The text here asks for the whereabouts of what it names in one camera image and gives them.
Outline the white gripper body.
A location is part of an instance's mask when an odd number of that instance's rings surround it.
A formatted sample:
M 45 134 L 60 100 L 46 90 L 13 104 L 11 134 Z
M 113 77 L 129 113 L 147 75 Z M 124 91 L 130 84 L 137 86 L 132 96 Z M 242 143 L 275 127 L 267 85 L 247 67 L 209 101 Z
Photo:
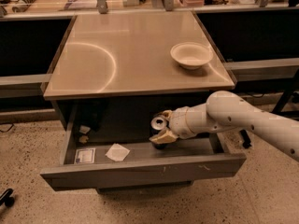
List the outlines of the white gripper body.
M 182 107 L 174 110 L 169 118 L 168 127 L 170 131 L 180 139 L 187 139 L 191 137 L 191 130 L 186 121 L 186 113 L 188 107 Z

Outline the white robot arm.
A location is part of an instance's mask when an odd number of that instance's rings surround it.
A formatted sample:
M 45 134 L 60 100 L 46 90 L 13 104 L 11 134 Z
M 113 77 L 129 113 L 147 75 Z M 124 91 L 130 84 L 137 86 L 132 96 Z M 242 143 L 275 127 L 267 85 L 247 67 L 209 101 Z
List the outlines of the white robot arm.
M 149 140 L 156 145 L 239 128 L 299 161 L 299 122 L 263 111 L 229 91 L 216 91 L 201 105 L 165 110 L 150 125 L 154 135 Z

